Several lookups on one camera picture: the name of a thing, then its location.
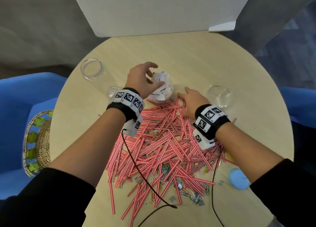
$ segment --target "left hand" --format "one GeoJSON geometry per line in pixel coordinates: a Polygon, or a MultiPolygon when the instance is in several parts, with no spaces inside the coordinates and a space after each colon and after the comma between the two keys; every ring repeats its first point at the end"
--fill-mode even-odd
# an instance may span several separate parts
{"type": "Polygon", "coordinates": [[[144,64],[136,65],[135,67],[130,69],[124,88],[134,88],[139,92],[140,97],[146,99],[151,93],[164,85],[164,81],[153,83],[150,79],[146,77],[146,74],[149,77],[153,77],[153,74],[149,70],[150,67],[157,68],[158,65],[153,62],[147,61],[144,64]]]}

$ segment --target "forearm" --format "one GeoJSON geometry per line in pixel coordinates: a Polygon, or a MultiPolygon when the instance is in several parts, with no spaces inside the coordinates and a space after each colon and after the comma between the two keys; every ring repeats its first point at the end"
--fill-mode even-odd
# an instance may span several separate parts
{"type": "Polygon", "coordinates": [[[125,121],[126,118],[120,110],[106,110],[48,167],[72,174],[96,187],[125,121]]]}
{"type": "Polygon", "coordinates": [[[216,138],[251,183],[284,159],[232,123],[222,125],[216,132],[216,138]]]}

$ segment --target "right hand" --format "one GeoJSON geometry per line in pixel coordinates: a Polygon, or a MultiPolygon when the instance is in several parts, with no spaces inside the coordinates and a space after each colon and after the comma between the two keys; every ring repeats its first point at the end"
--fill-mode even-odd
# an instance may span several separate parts
{"type": "Polygon", "coordinates": [[[201,105],[210,104],[209,100],[201,95],[197,90],[184,87],[187,94],[177,93],[178,97],[185,100],[187,111],[182,114],[183,117],[190,117],[195,120],[195,111],[201,105]]]}

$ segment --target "pile of straws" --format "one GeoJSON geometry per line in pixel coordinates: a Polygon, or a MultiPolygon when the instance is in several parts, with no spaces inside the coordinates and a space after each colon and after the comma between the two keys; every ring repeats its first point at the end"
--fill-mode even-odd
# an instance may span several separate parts
{"type": "MultiPolygon", "coordinates": [[[[182,117],[181,113],[186,111],[186,106],[185,102],[183,104],[178,103],[179,98],[176,101],[170,99],[171,103],[165,104],[156,104],[148,99],[147,101],[153,103],[155,107],[142,111],[143,122],[137,135],[135,137],[124,135],[139,170],[146,179],[151,178],[150,185],[153,188],[156,185],[156,192],[162,198],[171,183],[176,187],[180,205],[182,200],[179,188],[189,188],[192,193],[204,196],[205,186],[215,185],[215,183],[199,179],[197,172],[200,172],[200,169],[204,166],[206,166],[205,173],[213,170],[213,165],[218,158],[224,162],[229,161],[225,159],[223,145],[216,141],[214,147],[206,150],[200,149],[192,134],[194,127],[190,125],[188,118],[184,120],[182,117]],[[165,187],[162,191],[159,191],[161,185],[165,187]]],[[[125,181],[132,182],[132,177],[139,174],[129,153],[122,149],[123,145],[123,138],[119,135],[105,168],[108,170],[112,214],[115,214],[112,182],[114,183],[117,177],[115,188],[121,188],[125,181]]],[[[123,220],[132,209],[130,227],[150,192],[150,188],[140,174],[135,180],[136,185],[127,196],[131,196],[134,191],[136,191],[136,195],[121,217],[123,220]]],[[[160,199],[152,193],[152,202],[155,208],[159,201],[160,199]]]]}

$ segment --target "blue object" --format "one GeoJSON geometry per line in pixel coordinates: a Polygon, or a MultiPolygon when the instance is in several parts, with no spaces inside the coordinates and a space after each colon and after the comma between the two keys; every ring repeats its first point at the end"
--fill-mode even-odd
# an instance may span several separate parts
{"type": "Polygon", "coordinates": [[[291,121],[316,128],[316,91],[282,87],[280,88],[280,92],[291,121]]]}
{"type": "Polygon", "coordinates": [[[249,186],[249,180],[240,169],[232,169],[228,173],[228,179],[232,186],[239,190],[245,190],[249,186]]]}
{"type": "Polygon", "coordinates": [[[0,199],[17,195],[32,179],[22,166],[26,127],[55,108],[66,80],[47,72],[0,80],[0,199]]]}

